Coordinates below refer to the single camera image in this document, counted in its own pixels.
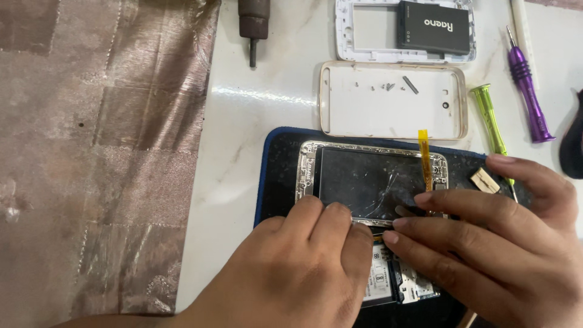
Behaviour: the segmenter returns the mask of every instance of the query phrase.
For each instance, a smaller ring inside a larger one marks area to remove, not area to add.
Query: green screwdriver
[[[494,153],[499,153],[500,155],[508,156],[506,151],[506,145],[502,140],[500,131],[498,130],[498,124],[496,123],[496,116],[494,115],[494,106],[492,105],[492,99],[490,98],[490,91],[488,88],[490,84],[479,86],[472,89],[472,93],[476,95],[477,104],[480,107],[480,113],[484,118],[486,123],[486,128],[488,129],[488,136],[490,137],[490,148]],[[514,200],[518,203],[518,198],[516,197],[516,191],[514,190],[514,180],[505,178],[506,183],[510,186],[512,191],[512,196]]]

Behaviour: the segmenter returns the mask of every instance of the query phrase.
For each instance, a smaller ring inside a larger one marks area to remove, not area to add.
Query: black battery
[[[401,49],[456,55],[470,53],[467,10],[401,1],[397,34],[397,44]]]

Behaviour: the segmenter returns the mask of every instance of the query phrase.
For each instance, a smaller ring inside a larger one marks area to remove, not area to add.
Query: sticker label
[[[387,263],[387,249],[385,245],[373,246],[373,263],[370,266],[368,285],[364,301],[372,301],[391,297],[391,283],[389,282],[389,264]]]

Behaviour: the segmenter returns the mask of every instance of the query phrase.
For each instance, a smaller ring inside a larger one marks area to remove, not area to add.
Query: hand
[[[504,327],[583,327],[583,252],[575,188],[529,160],[490,155],[488,167],[523,181],[531,210],[473,190],[415,197],[462,221],[403,218],[387,246],[485,319]]]
[[[261,222],[169,326],[352,327],[372,255],[373,234],[348,207],[306,196]]]

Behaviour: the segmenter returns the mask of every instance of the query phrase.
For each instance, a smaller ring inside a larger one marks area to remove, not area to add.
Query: cracked phone screen
[[[354,218],[393,220],[397,205],[412,207],[415,195],[425,192],[421,159],[412,156],[324,148],[319,197],[350,208]]]

